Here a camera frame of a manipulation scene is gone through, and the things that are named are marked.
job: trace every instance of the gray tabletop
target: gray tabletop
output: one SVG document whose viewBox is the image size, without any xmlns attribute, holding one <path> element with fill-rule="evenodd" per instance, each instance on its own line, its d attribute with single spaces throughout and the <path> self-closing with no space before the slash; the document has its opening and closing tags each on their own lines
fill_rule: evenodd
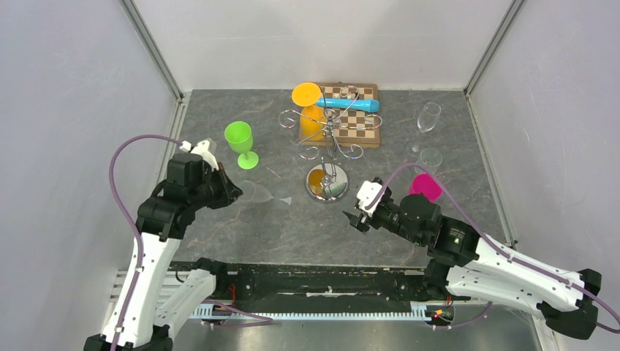
<svg viewBox="0 0 620 351">
<path fill-rule="evenodd" d="M 339 157 L 351 189 L 340 202 L 314 202 L 303 180 L 318 160 L 297 154 L 298 130 L 279 126 L 277 116 L 295 108 L 290 91 L 193 91 L 181 130 L 181 139 L 217 142 L 216 157 L 233 182 L 252 181 L 273 196 L 264 203 L 236 203 L 217 211 L 202 210 L 188 230 L 175 260 L 208 257 L 238 263 L 305 263 L 333 265 L 406 265 L 422 267 L 426 250 L 387 230 L 364 235 L 349 226 L 342 211 L 353 211 L 355 193 L 374 176 L 386 179 L 399 165 L 414 162 L 405 142 L 420 137 L 417 114 L 426 102 L 442 106 L 437 126 L 426 133 L 423 146 L 442 152 L 437 175 L 458 202 L 493 237 L 504 240 L 499 216 L 483 166 L 469 111 L 460 91 L 380 91 L 381 146 L 365 150 L 361 159 Z M 224 139 L 234 121 L 252 126 L 260 163 L 253 170 L 237 166 L 238 155 Z M 413 170 L 399 174 L 390 188 L 396 203 L 407 194 Z M 460 219 L 446 197 L 442 213 Z"/>
</svg>

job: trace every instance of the purple hose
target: purple hose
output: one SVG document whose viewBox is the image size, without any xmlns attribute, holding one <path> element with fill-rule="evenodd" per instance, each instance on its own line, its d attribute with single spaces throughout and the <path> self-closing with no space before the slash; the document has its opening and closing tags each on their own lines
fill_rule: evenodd
<svg viewBox="0 0 620 351">
<path fill-rule="evenodd" d="M 465 221 L 467 223 L 469 223 L 469 225 L 471 225 L 474 230 L 476 230 L 476 233 L 478 233 L 478 235 L 480 235 L 480 237 L 490 246 L 493 248 L 493 250 L 495 250 L 495 252 L 499 253 L 501 256 L 503 256 L 504 258 L 510 258 L 510 255 L 503 251 L 502 249 L 499 248 L 499 246 L 497 246 L 489 237 L 488 234 L 484 233 L 482 228 L 480 228 L 480 226 L 478 225 L 478 223 L 476 223 L 476 221 L 473 220 L 472 217 L 470 217 L 467 212 L 465 212 L 465 210 L 456 202 L 456 199 L 454 198 L 454 196 L 452 196 L 452 194 L 450 194 L 450 192 L 446 189 L 446 187 L 444 186 L 444 184 L 431 172 L 428 171 L 428 169 L 426 169 L 426 167 L 422 166 L 422 165 L 417 165 L 415 163 L 406 163 L 404 165 L 401 165 L 400 167 L 396 168 L 396 170 L 394 170 L 394 173 L 392 173 L 392 175 L 390 175 L 390 177 L 385 181 L 385 184 L 383 184 L 383 186 L 381 187 L 381 190 L 379 191 L 379 194 L 372 200 L 372 202 L 370 202 L 370 204 L 368 206 L 366 206 L 366 210 L 369 210 L 372 208 L 372 206 L 374 206 L 375 203 L 377 203 L 381 197 L 383 196 L 383 193 L 385 192 L 385 190 L 387 189 L 388 185 L 390 185 L 390 183 L 392 182 L 392 180 L 396 177 L 397 174 L 399 174 L 402 170 L 404 170 L 405 168 L 408 167 L 416 167 L 421 169 L 422 171 L 426 172 L 434 181 L 435 183 L 437 183 L 442 190 L 444 191 L 444 193 L 446 194 L 447 198 L 450 199 L 450 202 L 454 205 L 454 207 L 456 208 L 456 210 L 463 216 L 463 218 L 465 219 Z M 609 305 L 607 305 L 603 300 L 601 300 L 598 296 L 594 295 L 593 293 L 589 292 L 588 290 L 586 290 L 583 287 L 580 287 L 579 285 L 575 284 L 575 283 L 571 283 L 568 279 L 565 279 L 564 277 L 558 276 L 555 273 L 549 272 L 541 267 L 537 267 L 536 265 L 532 265 L 531 263 L 528 263 L 526 261 L 523 261 L 517 257 L 513 257 L 513 262 L 518 263 L 524 267 L 527 267 L 535 272 L 544 274 L 545 276 L 548 276 L 549 278 L 555 279 L 567 286 L 571 286 L 572 288 L 577 289 L 580 293 L 583 293 L 584 295 L 588 296 L 589 298 L 591 298 L 593 301 L 596 301 L 599 305 L 601 305 L 602 308 L 604 308 L 607 312 L 609 312 L 609 314 L 611 314 L 611 316 L 617 321 L 617 323 L 620 325 L 620 315 L 618 315 L 618 313 L 616 311 L 614 311 Z M 486 312 L 488 310 L 491 309 L 491 304 L 487 305 L 487 309 L 485 309 L 485 311 L 478 317 L 474 318 L 473 320 L 467 321 L 467 322 L 463 322 L 457 325 L 452 326 L 451 328 L 458 328 L 458 327 L 463 327 L 465 325 L 468 325 L 472 322 L 475 322 L 477 320 L 479 320 L 480 318 L 482 318 Z M 605 329 L 606 331 L 610 331 L 611 333 L 616 333 L 616 334 L 620 334 L 620 328 L 619 329 L 613 329 L 612 327 L 609 327 L 607 325 L 604 325 L 600 322 L 597 322 L 597 325 L 599 327 L 601 327 L 602 329 Z"/>
<path fill-rule="evenodd" d="M 270 325 L 271 323 L 273 323 L 273 318 L 263 317 L 263 316 L 259 316 L 257 314 L 243 312 L 241 310 L 238 310 L 236 308 L 230 307 L 228 305 L 224 305 L 223 303 L 217 302 L 215 300 L 204 300 L 203 303 L 210 303 L 212 305 L 217 305 L 217 306 L 220 306 L 220 307 L 222 307 L 224 309 L 227 309 L 227 310 L 229 310 L 231 312 L 235 312 L 236 314 L 242 314 L 243 316 L 246 316 L 246 317 L 251 317 L 251 318 L 256 318 L 257 320 L 262 320 L 262 322 L 253 322 L 253 323 L 245 323 L 245 324 L 213 325 L 214 328 L 238 329 L 238 328 L 258 327 L 258 326 L 261 326 L 261 325 Z"/>
<path fill-rule="evenodd" d="M 118 190 L 116 189 L 116 183 L 114 182 L 114 164 L 116 163 L 116 159 L 118 158 L 118 155 L 121 153 L 121 151 L 123 151 L 123 149 L 125 149 L 129 144 L 135 141 L 141 140 L 141 139 L 160 139 L 160 140 L 170 141 L 171 143 L 176 143 L 177 145 L 181 144 L 180 141 L 172 139 L 171 137 L 165 137 L 163 135 L 152 135 L 152 134 L 138 135 L 137 137 L 133 137 L 129 139 L 128 141 L 122 143 L 121 146 L 119 146 L 118 149 L 116 149 L 116 152 L 114 153 L 114 155 L 112 156 L 112 159 L 110 160 L 110 167 L 108 168 L 108 171 L 107 171 L 107 177 L 110 180 L 110 189 L 112 190 L 112 197 L 114 197 L 114 201 L 116 201 L 116 205 L 118 205 L 118 208 L 121 209 L 123 216 L 129 223 L 129 226 L 132 228 L 134 239 L 136 240 L 136 243 L 137 243 L 136 266 L 132 268 L 134 270 L 134 275 L 132 277 L 131 284 L 129 284 L 129 289 L 127 290 L 127 295 L 125 297 L 125 301 L 123 301 L 123 306 L 121 307 L 121 311 L 118 313 L 118 322 L 116 322 L 115 329 L 119 329 L 123 326 L 123 321 L 125 319 L 125 314 L 127 313 L 127 308 L 129 308 L 129 302 L 131 301 L 132 295 L 134 294 L 134 290 L 137 284 L 137 278 L 140 275 L 140 272 L 136 271 L 136 269 L 142 266 L 142 258 L 144 257 L 144 243 L 142 242 L 142 236 L 140 235 L 140 232 L 138 231 L 134 223 L 134 220 L 132 219 L 132 216 L 129 214 L 127 208 L 125 208 L 123 201 L 121 201 L 121 197 L 118 196 Z M 116 351 L 116 345 L 118 344 L 118 339 L 120 339 L 120 337 L 121 337 L 121 334 L 115 330 L 114 337 L 112 338 L 112 343 L 110 346 L 111 351 Z"/>
</svg>

